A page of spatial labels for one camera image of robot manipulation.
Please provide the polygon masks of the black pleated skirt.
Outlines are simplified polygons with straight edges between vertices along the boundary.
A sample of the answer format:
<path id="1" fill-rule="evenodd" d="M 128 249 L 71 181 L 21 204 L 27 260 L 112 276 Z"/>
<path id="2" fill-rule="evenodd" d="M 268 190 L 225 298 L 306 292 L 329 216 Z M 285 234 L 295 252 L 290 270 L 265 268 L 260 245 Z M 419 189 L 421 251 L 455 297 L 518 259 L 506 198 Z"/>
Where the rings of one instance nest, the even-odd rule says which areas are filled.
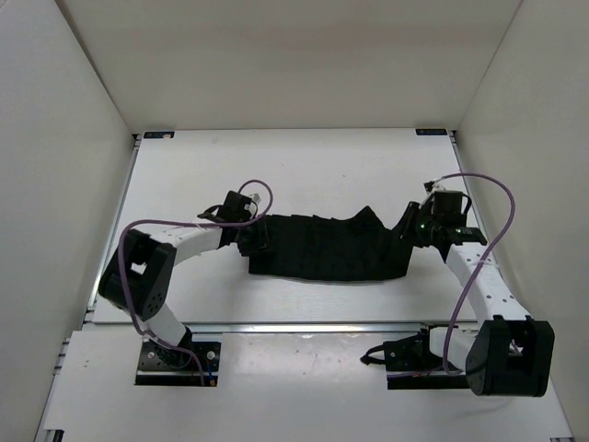
<path id="1" fill-rule="evenodd" d="M 407 274 L 413 245 L 371 207 L 348 219 L 267 215 L 237 234 L 248 272 L 319 282 L 378 282 Z"/>

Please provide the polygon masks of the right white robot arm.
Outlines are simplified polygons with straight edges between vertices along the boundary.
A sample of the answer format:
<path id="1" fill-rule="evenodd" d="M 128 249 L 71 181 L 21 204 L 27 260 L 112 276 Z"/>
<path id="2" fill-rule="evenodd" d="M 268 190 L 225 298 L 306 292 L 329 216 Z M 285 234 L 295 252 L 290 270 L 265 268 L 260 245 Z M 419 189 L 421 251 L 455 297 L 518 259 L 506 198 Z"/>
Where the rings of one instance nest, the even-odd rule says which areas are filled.
<path id="1" fill-rule="evenodd" d="M 541 397 L 548 388 L 555 333 L 515 299 L 491 259 L 488 240 L 467 224 L 470 198 L 437 190 L 411 202 L 397 227 L 417 248 L 438 250 L 463 289 L 478 328 L 435 327 L 412 346 L 413 360 L 434 368 L 444 359 L 479 396 Z"/>

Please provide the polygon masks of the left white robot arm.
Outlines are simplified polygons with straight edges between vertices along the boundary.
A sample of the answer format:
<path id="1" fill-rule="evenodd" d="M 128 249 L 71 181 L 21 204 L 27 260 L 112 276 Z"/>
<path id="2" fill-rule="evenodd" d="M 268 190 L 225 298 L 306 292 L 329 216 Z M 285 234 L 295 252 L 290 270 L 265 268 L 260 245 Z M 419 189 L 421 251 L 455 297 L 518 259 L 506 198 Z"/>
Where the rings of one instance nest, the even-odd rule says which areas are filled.
<path id="1" fill-rule="evenodd" d="M 167 306 L 174 267 L 234 243 L 240 230 L 266 215 L 259 207 L 258 194 L 230 191 L 222 204 L 199 215 L 201 224 L 153 220 L 153 225 L 166 229 L 146 233 L 140 229 L 146 220 L 131 223 L 121 232 L 99 280 L 98 294 L 124 311 L 139 334 L 160 347 L 171 366 L 187 364 L 192 355 L 190 330 Z"/>

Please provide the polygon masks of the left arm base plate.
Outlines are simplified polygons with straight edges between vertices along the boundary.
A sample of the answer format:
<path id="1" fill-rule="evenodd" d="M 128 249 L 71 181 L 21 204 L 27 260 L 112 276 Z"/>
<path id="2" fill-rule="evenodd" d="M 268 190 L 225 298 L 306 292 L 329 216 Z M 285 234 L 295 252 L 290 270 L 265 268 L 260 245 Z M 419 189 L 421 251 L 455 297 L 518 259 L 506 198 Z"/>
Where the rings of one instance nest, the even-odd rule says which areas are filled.
<path id="1" fill-rule="evenodd" d="M 218 385 L 222 341 L 220 335 L 209 338 L 192 336 L 191 351 L 200 366 L 185 353 L 165 349 L 143 339 L 138 356 L 134 384 L 158 387 L 205 387 Z"/>

